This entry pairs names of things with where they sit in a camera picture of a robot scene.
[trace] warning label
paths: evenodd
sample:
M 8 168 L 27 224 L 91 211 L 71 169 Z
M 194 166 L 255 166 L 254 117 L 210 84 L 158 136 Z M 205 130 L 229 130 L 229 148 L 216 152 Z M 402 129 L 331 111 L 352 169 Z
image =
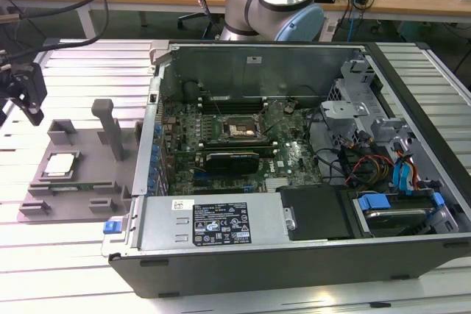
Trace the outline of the warning label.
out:
M 193 244 L 223 246 L 251 243 L 246 202 L 193 206 Z

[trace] metal slotted surface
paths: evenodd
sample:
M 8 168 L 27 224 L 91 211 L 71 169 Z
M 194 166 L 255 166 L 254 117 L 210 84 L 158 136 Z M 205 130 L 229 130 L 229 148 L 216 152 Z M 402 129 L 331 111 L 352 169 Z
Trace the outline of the metal slotted surface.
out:
M 471 173 L 471 98 L 467 90 L 430 51 L 412 43 L 379 43 L 378 46 Z M 400 116 L 394 99 L 384 91 L 392 112 Z
M 148 300 L 137 297 L 101 255 L 101 222 L 17 224 L 18 205 L 49 142 L 46 131 L 52 119 L 70 116 L 76 128 L 98 128 L 99 122 L 88 114 L 95 97 L 113 99 L 113 114 L 121 126 L 131 127 L 144 116 L 142 111 L 139 117 L 138 110 L 145 107 L 146 80 L 151 77 L 146 65 L 122 70 L 82 67 L 73 59 L 144 63 L 149 45 L 146 40 L 103 40 L 81 49 L 55 51 L 50 54 L 52 63 L 69 60 L 70 67 L 52 75 L 53 67 L 46 64 L 48 90 L 57 88 L 61 94 L 46 98 L 44 122 L 33 127 L 15 108 L 0 129 L 0 313 L 36 313 L 41 311 L 38 308 L 57 314 L 96 313 L 102 308 L 139 314 L 379 313 L 382 309 L 369 305 L 377 301 L 392 305 L 388 313 L 469 310 L 471 258 L 454 260 L 409 281 Z M 131 90 L 136 88 L 142 94 Z

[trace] floor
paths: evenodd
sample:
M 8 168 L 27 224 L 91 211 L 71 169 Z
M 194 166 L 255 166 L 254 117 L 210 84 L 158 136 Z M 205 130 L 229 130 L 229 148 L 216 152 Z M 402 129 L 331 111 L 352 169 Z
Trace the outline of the floor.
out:
M 28 9 L 28 12 L 40 11 Z M 96 10 L 93 18 L 97 29 L 102 24 L 104 13 Z M 185 22 L 185 28 L 177 28 L 177 17 L 184 14 L 178 13 L 147 13 L 148 27 L 141 27 L 137 12 L 111 11 L 110 23 L 104 38 L 149 38 L 149 39 L 200 39 L 204 28 L 208 24 L 206 18 L 191 19 Z M 83 38 L 82 28 L 76 13 L 66 13 L 52 16 L 50 18 L 36 19 L 35 25 L 47 38 Z M 378 33 L 373 34 L 371 28 L 377 24 L 376 21 L 362 21 L 358 29 L 355 29 L 355 41 L 377 41 L 377 42 L 399 42 L 404 39 L 397 33 L 399 23 L 383 21 Z M 450 68 L 454 69 L 463 55 L 470 50 L 469 41 L 471 28 L 467 25 L 458 25 L 456 28 L 444 24 L 420 24 L 415 35 L 406 35 L 409 40 L 427 43 L 440 59 Z M 334 40 L 346 41 L 350 25 L 347 21 L 338 30 Z M 410 29 L 403 28 L 401 33 L 410 33 Z M 213 29 L 208 38 L 214 38 L 218 30 Z M 21 50 L 21 47 L 39 46 L 43 36 L 27 21 L 18 24 L 1 25 L 0 44 L 2 49 L 9 53 Z M 471 57 L 460 67 L 458 73 L 460 80 L 466 85 L 471 85 Z

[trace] blue latch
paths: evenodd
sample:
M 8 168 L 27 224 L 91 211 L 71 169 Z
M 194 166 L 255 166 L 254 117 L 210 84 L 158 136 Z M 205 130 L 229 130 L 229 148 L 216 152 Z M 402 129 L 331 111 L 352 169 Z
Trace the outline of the blue latch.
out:
M 436 206 L 445 205 L 445 201 L 441 193 L 433 193 L 433 200 L 435 200 Z
M 364 194 L 361 198 L 358 198 L 358 203 L 363 211 L 391 208 L 386 194 Z
M 121 233 L 121 221 L 106 221 L 103 226 L 103 234 L 115 235 Z

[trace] black cable on desk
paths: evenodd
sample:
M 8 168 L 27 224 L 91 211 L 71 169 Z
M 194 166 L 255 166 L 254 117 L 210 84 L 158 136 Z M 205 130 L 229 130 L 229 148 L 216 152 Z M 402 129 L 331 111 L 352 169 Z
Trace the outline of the black cable on desk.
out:
M 43 12 L 38 12 L 34 14 L 28 14 L 28 15 L 20 15 L 20 19 L 25 19 L 25 18 L 43 18 L 45 16 L 52 16 L 52 15 L 59 15 L 63 14 L 72 10 L 76 10 L 79 7 L 83 7 L 87 4 L 90 4 L 94 0 L 82 0 L 79 1 L 76 4 L 69 5 L 68 7 L 62 7 L 60 9 L 53 9 L 53 10 L 47 10 Z
M 55 49 L 66 49 L 66 48 L 77 48 L 77 47 L 83 47 L 83 46 L 87 46 L 89 44 L 95 43 L 105 33 L 106 28 L 108 27 L 109 20 L 110 20 L 110 12 L 109 12 L 109 9 L 108 9 L 107 0 L 103 0 L 103 5 L 105 7 L 105 23 L 103 24 L 102 30 L 100 31 L 100 33 L 97 36 L 95 36 L 95 37 L 93 37 L 89 40 L 84 40 L 82 42 L 59 43 L 59 44 L 53 44 L 53 45 L 49 45 L 49 46 L 42 46 L 42 47 L 35 48 L 35 49 L 30 49 L 30 50 L 27 50 L 27 51 L 23 51 L 21 53 L 7 55 L 7 59 L 11 62 L 13 60 L 17 60 L 17 59 L 20 59 L 22 57 L 25 57 L 25 56 L 28 56 L 28 55 L 31 55 L 31 54 L 37 54 L 37 53 L 40 53 L 42 51 L 53 51 Z
M 16 9 L 16 11 L 18 11 L 18 13 L 24 15 L 24 11 L 23 11 L 22 9 L 20 9 L 19 6 L 16 5 L 16 4 L 13 2 L 13 0 L 8 0 L 8 2 Z M 32 22 L 32 21 L 31 21 L 30 19 L 28 19 L 28 18 L 27 18 L 26 20 L 29 22 L 29 24 L 30 24 L 31 26 L 33 26 L 33 27 L 36 29 L 36 31 L 38 31 L 38 33 L 39 33 L 41 36 L 44 37 L 44 39 L 47 38 L 46 35 L 44 34 L 44 32 L 42 32 L 42 31 L 39 29 L 39 27 L 36 26 L 36 24 L 35 24 L 34 22 Z

